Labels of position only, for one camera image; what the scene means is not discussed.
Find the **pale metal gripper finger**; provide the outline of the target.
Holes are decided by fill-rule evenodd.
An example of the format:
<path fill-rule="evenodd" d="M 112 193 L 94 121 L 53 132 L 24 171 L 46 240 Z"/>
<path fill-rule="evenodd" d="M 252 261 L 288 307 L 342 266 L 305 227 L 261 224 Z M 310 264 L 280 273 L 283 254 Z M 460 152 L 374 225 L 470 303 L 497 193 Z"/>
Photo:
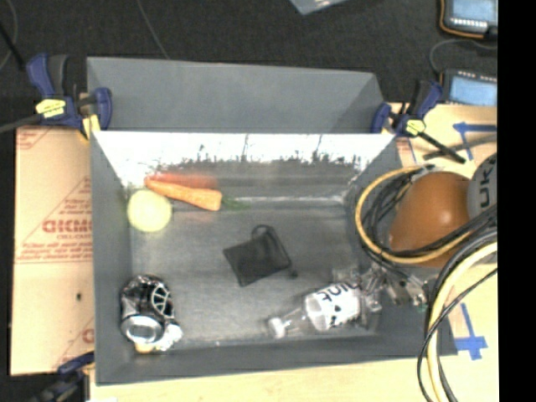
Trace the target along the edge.
<path fill-rule="evenodd" d="M 373 286 L 377 281 L 377 273 L 373 270 L 361 273 L 358 268 L 333 268 L 332 280 L 334 282 L 346 282 L 357 286 Z"/>
<path fill-rule="evenodd" d="M 382 288 L 379 286 L 362 286 L 360 290 L 360 305 L 362 313 L 380 313 L 383 309 L 381 303 Z"/>

